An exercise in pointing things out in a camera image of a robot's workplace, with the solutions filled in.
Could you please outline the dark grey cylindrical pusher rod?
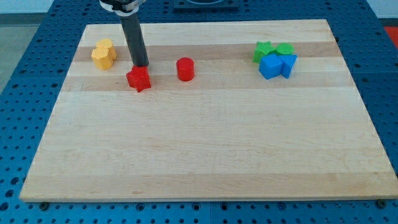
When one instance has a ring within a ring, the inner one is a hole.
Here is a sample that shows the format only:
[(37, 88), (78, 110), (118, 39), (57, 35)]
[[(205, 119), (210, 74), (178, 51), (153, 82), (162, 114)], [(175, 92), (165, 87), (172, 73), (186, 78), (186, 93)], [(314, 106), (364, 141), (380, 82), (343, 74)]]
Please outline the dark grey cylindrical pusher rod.
[(149, 59), (137, 14), (120, 17), (120, 21), (133, 65), (137, 67), (148, 66)]

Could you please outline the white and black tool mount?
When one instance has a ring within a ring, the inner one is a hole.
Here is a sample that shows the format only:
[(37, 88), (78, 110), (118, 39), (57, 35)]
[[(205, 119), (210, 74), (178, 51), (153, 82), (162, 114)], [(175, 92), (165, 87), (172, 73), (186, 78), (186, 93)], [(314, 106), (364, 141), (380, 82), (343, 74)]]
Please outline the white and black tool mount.
[(118, 16), (131, 16), (146, 0), (99, 0), (101, 7)]

